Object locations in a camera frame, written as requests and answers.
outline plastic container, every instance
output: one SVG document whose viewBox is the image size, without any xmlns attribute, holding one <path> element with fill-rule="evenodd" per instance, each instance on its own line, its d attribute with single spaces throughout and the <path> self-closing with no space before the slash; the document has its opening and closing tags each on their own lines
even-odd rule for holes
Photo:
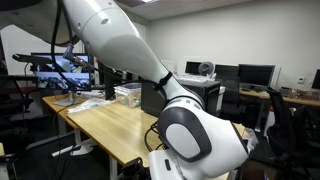
<svg viewBox="0 0 320 180">
<path fill-rule="evenodd" d="M 129 108 L 141 105 L 141 84 L 129 83 L 114 87 L 116 101 Z"/>
</svg>

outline black cable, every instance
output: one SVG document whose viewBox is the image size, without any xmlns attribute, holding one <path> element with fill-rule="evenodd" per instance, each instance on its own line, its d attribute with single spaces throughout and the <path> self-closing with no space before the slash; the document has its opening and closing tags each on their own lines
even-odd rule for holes
<svg viewBox="0 0 320 180">
<path fill-rule="evenodd" d="M 66 97 L 68 97 L 69 96 L 69 94 L 62 94 L 64 97 L 62 97 L 62 98 L 57 98 L 57 95 L 54 95 L 54 98 L 57 100 L 57 101 L 59 101 L 59 100 L 61 100 L 61 99 L 65 99 Z"/>
<path fill-rule="evenodd" d="M 59 154 L 58 154 L 58 160 L 57 160 L 57 164 L 56 164 L 56 166 L 55 166 L 55 168 L 54 168 L 54 171 L 53 171 L 53 174 L 52 174 L 52 178 L 51 178 L 52 180 L 54 179 L 54 176 L 55 176 L 55 174 L 56 174 L 56 172 L 57 172 L 58 165 L 59 165 L 59 163 L 60 163 L 60 156 L 61 156 L 61 154 L 60 154 L 60 151 L 61 151 L 61 142 L 60 142 L 60 138 L 59 138 L 59 130 L 55 127 L 55 125 L 54 125 L 54 120 L 57 118 L 58 114 L 59 114 L 61 111 L 63 111 L 63 110 L 65 110 L 66 108 L 74 105 L 74 102 L 75 102 L 75 97 L 73 97 L 73 102 L 72 102 L 70 105 L 68 105 L 68 106 L 60 109 L 59 111 L 57 111 L 57 112 L 55 113 L 55 115 L 53 116 L 53 119 L 52 119 L 52 121 L 53 121 L 53 128 L 54 128 L 54 130 L 55 130 L 55 132 L 56 132 L 56 136 L 57 136 L 57 139 L 58 139 L 58 149 L 59 149 L 59 151 L 58 151 L 58 152 L 59 152 Z"/>
<path fill-rule="evenodd" d="M 24 76 L 27 76 L 27 66 L 29 65 L 30 62 L 28 62 L 25 66 L 24 66 Z"/>
<path fill-rule="evenodd" d="M 74 145 L 72 146 L 72 148 L 71 148 L 71 151 L 73 151 L 73 149 L 75 149 L 75 147 L 76 147 L 76 145 L 74 144 Z M 69 167 L 69 164 L 70 164 L 70 163 L 68 163 L 68 166 L 67 166 L 67 162 L 68 162 L 68 160 L 69 160 L 70 158 L 71 158 L 71 154 L 69 154 L 69 155 L 67 156 L 67 158 L 64 160 L 64 163 L 63 163 L 63 166 L 62 166 L 62 172 L 61 172 L 58 180 L 61 180 L 61 179 L 62 179 L 64 173 L 66 172 L 66 169 Z"/>
<path fill-rule="evenodd" d="M 156 150 L 158 150 L 162 145 L 163 143 L 159 144 L 159 146 L 156 147 Z"/>
<path fill-rule="evenodd" d="M 66 20 L 66 23 L 67 23 L 68 35 L 69 35 L 69 43 L 72 44 L 72 30 L 71 30 L 70 20 L 69 20 L 69 17 L 68 17 L 68 12 L 67 12 L 67 9 L 66 9 L 65 5 L 63 4 L 62 0 L 60 0 L 60 4 L 61 4 L 61 7 L 62 7 L 64 19 Z"/>
<path fill-rule="evenodd" d="M 155 123 L 153 123 L 150 128 L 147 130 L 147 132 L 144 134 L 144 144 L 146 145 L 147 149 L 151 152 L 152 151 L 152 148 L 149 146 L 148 144 L 148 140 L 147 140 L 147 137 L 148 137 L 148 134 L 150 131 L 152 131 L 152 129 L 154 127 L 156 127 L 156 124 L 157 124 L 157 121 Z"/>
<path fill-rule="evenodd" d="M 53 29 L 53 34 L 52 34 L 52 39 L 51 39 L 51 59 L 53 62 L 53 65 L 55 66 L 55 68 L 57 69 L 58 74 L 64 79 L 66 80 L 68 83 L 79 87 L 83 90 L 91 90 L 91 88 L 87 88 L 87 87 L 83 87 L 80 86 L 78 84 L 73 83 L 72 81 L 70 81 L 68 78 L 66 78 L 64 76 L 64 74 L 62 74 L 60 66 L 58 66 L 55 55 L 54 55 L 54 50 L 55 50 L 55 44 L 56 44 L 56 38 L 57 38 L 57 34 L 58 34 L 58 27 L 59 27 L 59 23 L 60 23 L 60 16 L 61 16 L 61 5 L 62 2 L 61 0 L 58 0 L 58 7 L 57 7 L 57 14 L 56 14 L 56 20 L 55 20 L 55 24 L 54 24 L 54 29 Z"/>
</svg>

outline monitor stand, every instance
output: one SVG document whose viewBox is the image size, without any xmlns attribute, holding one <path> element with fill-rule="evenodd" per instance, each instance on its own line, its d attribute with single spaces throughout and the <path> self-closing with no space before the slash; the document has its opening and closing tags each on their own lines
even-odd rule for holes
<svg viewBox="0 0 320 180">
<path fill-rule="evenodd" d="M 61 100 L 58 100 L 58 101 L 54 102 L 53 104 L 58 105 L 58 106 L 67 107 L 67 106 L 71 106 L 71 105 L 79 104 L 79 103 L 80 103 L 79 101 L 76 101 L 74 99 L 73 92 L 69 91 L 68 92 L 68 97 L 66 97 L 64 99 L 61 99 Z"/>
</svg>

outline computer monitor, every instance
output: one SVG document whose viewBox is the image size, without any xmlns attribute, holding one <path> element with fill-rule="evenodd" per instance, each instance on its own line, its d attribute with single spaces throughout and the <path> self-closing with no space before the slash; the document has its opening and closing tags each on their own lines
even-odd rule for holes
<svg viewBox="0 0 320 180">
<path fill-rule="evenodd" d="M 317 70 L 312 83 L 312 89 L 320 89 L 320 69 Z"/>
<path fill-rule="evenodd" d="M 262 88 L 264 90 L 271 84 L 274 67 L 273 65 L 239 64 L 241 86 L 250 86 L 250 89 Z"/>
<path fill-rule="evenodd" d="M 36 67 L 36 71 L 34 73 L 38 77 L 37 87 L 39 89 L 62 90 L 64 92 L 71 92 L 71 95 L 74 91 L 84 91 L 91 88 L 90 70 L 72 64 L 69 60 L 64 59 L 62 55 L 62 53 L 55 54 L 55 59 L 58 67 L 55 67 L 53 64 Z M 89 62 L 88 54 L 74 53 L 74 55 L 78 56 L 86 62 Z M 31 53 L 31 56 L 51 59 L 50 53 Z M 73 83 L 71 84 L 63 79 L 58 74 L 57 68 L 60 68 L 62 74 Z M 70 102 L 66 103 L 67 104 L 63 102 L 62 104 L 58 105 L 67 106 L 68 103 L 70 105 Z"/>
<path fill-rule="evenodd" d="M 199 65 L 201 62 L 191 62 L 187 61 L 185 73 L 200 75 L 199 73 Z"/>
<path fill-rule="evenodd" d="M 238 76 L 239 66 L 216 64 L 214 72 L 219 76 Z"/>
</svg>

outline white wall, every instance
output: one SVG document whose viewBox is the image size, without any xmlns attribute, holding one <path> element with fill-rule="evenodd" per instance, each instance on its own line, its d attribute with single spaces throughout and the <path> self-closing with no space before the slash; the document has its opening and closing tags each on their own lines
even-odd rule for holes
<svg viewBox="0 0 320 180">
<path fill-rule="evenodd" d="M 320 1 L 253 1 L 153 21 L 147 41 L 159 59 L 274 64 L 277 87 L 309 90 L 320 69 Z M 297 84 L 299 76 L 306 83 Z"/>
</svg>

